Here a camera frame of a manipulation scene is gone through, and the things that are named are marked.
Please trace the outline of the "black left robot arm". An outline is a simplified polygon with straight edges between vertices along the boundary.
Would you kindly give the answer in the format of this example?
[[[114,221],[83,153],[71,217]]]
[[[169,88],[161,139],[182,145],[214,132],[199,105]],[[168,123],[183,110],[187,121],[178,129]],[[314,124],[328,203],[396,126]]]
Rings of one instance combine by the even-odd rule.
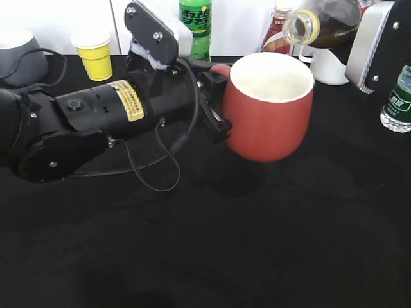
[[[175,121],[189,126],[169,146],[173,154],[194,129],[214,141],[225,140],[232,124],[216,107],[227,80],[211,67],[178,59],[158,70],[134,56],[123,79],[61,96],[40,87],[2,89],[1,165],[29,182],[61,180],[117,142]]]

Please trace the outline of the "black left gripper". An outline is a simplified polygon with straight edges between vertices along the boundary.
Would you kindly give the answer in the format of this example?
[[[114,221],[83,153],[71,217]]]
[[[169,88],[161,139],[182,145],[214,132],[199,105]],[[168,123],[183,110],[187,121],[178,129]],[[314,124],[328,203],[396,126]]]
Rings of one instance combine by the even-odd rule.
[[[216,65],[232,67],[232,62],[177,59],[172,67],[177,71],[177,81],[170,98],[170,119],[185,122],[189,128],[201,128],[214,143],[228,139],[232,130],[232,123],[220,110],[225,78],[217,74]]]

